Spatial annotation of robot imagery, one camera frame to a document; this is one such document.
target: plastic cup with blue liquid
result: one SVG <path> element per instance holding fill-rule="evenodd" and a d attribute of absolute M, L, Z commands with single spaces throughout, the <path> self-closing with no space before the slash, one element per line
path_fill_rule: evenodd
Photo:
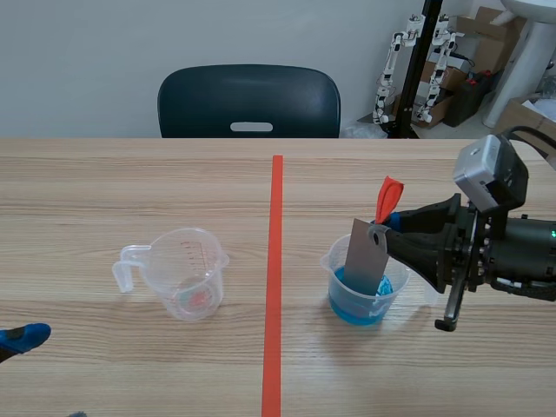
<path fill-rule="evenodd" d="M 330 307 L 348 323 L 369 326 L 379 323 L 392 303 L 409 282 L 411 270 L 393 258 L 388 259 L 381 284 L 374 295 L 363 294 L 358 288 L 343 283 L 343 271 L 348 255 L 347 235 L 339 239 L 321 259 L 321 266 L 329 274 L 328 297 Z"/>

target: sink pedestal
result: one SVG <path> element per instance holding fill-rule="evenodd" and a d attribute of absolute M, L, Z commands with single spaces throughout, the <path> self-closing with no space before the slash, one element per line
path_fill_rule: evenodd
<path fill-rule="evenodd" d="M 529 23 L 531 29 L 523 49 L 514 64 L 506 67 L 493 103 L 483 118 L 483 123 L 489 128 L 496 125 L 512 98 L 535 92 L 556 50 L 556 24 Z"/>

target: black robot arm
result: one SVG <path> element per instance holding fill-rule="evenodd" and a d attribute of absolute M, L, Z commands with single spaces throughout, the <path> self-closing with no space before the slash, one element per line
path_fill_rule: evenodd
<path fill-rule="evenodd" d="M 475 292 L 485 283 L 509 294 L 556 301 L 556 222 L 508 218 L 524 204 L 528 180 L 509 141 L 488 136 L 463 149 L 454 179 L 470 198 L 468 207 L 456 194 L 392 214 L 385 222 L 389 255 L 439 293 L 451 286 L 444 318 L 435 326 L 454 331 L 465 289 Z"/>

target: gray tag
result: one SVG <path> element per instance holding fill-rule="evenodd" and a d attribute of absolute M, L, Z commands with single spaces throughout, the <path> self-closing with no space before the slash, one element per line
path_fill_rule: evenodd
<path fill-rule="evenodd" d="M 343 283 L 364 295 L 375 296 L 384 276 L 388 262 L 386 228 L 354 219 Z"/>

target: empty measuring cup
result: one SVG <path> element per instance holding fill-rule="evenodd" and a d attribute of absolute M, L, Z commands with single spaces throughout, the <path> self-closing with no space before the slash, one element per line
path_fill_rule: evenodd
<path fill-rule="evenodd" d="M 181 228 L 147 246 L 122 249 L 112 267 L 120 291 L 133 290 L 131 269 L 139 268 L 147 285 L 180 320 L 213 314 L 222 302 L 222 269 L 229 258 L 213 235 L 200 228 Z"/>
<path fill-rule="evenodd" d="M 339 239 L 321 259 L 321 266 L 329 274 L 330 307 L 349 323 L 360 326 L 376 324 L 384 318 L 400 291 L 407 285 L 410 270 L 389 258 L 377 295 L 358 293 L 342 283 L 349 239 L 350 235 Z"/>

